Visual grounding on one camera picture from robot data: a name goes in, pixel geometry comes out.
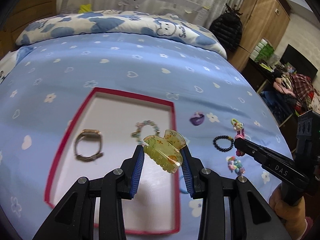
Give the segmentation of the right hand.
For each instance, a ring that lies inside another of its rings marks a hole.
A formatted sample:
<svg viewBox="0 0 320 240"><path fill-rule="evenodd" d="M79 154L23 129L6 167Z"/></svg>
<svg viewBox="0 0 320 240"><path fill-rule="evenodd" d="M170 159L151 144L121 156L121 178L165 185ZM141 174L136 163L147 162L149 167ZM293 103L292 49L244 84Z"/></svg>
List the right hand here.
<svg viewBox="0 0 320 240"><path fill-rule="evenodd" d="M286 204L281 198L279 184L269 198L271 209L283 219L285 229L292 239L304 239L313 226L313 220L305 215L305 200L302 197L297 206Z"/></svg>

